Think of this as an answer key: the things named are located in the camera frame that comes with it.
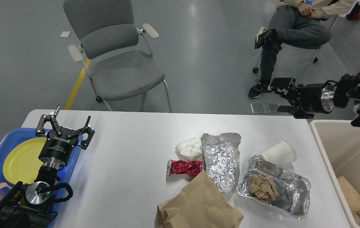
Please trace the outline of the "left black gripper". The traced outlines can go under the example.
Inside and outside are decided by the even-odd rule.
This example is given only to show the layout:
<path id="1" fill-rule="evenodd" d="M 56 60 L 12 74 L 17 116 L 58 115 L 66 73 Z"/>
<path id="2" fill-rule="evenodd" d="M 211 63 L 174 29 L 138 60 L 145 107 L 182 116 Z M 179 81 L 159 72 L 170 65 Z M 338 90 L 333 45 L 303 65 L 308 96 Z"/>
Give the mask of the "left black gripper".
<path id="1" fill-rule="evenodd" d="M 44 136 L 45 128 L 44 124 L 46 122 L 50 122 L 51 127 L 54 131 L 56 131 L 57 136 L 62 135 L 61 127 L 57 122 L 57 115 L 60 111 L 60 105 L 57 106 L 54 112 L 51 112 L 48 115 L 41 115 L 38 125 L 35 130 L 36 136 Z M 65 167 L 68 165 L 70 161 L 70 157 L 73 153 L 74 147 L 79 145 L 82 149 L 86 150 L 89 146 L 93 135 L 95 133 L 90 126 L 91 116 L 88 116 L 85 126 L 78 129 L 73 130 L 72 133 L 68 134 L 68 139 L 56 137 L 56 136 L 47 136 L 46 142 L 38 156 L 39 160 L 43 163 L 48 162 L 50 159 L 56 159 L 59 161 L 60 167 Z M 87 138 L 78 142 L 78 137 L 80 135 L 87 134 Z"/>

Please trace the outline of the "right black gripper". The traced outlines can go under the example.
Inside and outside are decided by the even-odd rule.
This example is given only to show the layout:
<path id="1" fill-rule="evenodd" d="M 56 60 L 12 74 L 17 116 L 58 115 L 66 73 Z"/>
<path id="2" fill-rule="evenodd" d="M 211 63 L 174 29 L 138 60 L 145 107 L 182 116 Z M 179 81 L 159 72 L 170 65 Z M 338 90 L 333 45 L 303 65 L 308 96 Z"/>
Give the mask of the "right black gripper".
<path id="1" fill-rule="evenodd" d="M 286 95 L 290 106 L 278 106 L 277 112 L 289 113 L 294 118 L 313 118 L 317 113 L 329 114 L 335 108 L 333 97 L 335 88 L 330 83 L 295 86 L 295 78 L 274 78 L 270 92 Z"/>

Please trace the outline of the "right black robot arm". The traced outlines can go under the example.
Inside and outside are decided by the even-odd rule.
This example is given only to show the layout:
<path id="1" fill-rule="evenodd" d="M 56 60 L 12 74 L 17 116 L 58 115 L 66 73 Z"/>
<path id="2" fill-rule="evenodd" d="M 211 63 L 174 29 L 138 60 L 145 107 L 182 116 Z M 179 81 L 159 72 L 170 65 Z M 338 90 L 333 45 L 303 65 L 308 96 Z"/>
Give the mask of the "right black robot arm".
<path id="1" fill-rule="evenodd" d="M 351 125 L 360 127 L 360 73 L 345 74 L 338 82 L 328 80 L 307 85 L 296 85 L 294 78 L 275 78 L 270 91 L 289 102 L 277 111 L 289 113 L 296 119 L 312 119 L 317 113 L 329 114 L 334 108 L 346 108 L 352 99 L 357 116 Z"/>

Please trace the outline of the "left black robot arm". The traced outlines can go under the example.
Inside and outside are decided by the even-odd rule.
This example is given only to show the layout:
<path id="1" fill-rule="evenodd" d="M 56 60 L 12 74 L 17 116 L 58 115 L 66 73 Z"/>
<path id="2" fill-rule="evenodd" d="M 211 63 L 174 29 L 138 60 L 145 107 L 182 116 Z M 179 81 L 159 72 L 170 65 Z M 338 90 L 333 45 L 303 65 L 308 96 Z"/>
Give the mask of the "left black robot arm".
<path id="1" fill-rule="evenodd" d="M 41 116 L 35 135 L 47 138 L 38 156 L 43 165 L 32 183 L 18 181 L 1 199 L 0 228 L 46 228 L 58 215 L 51 207 L 73 197 L 72 187 L 62 183 L 58 174 L 68 165 L 76 146 L 87 149 L 95 131 L 89 123 L 91 116 L 78 130 L 60 126 L 59 111 L 58 106 Z"/>

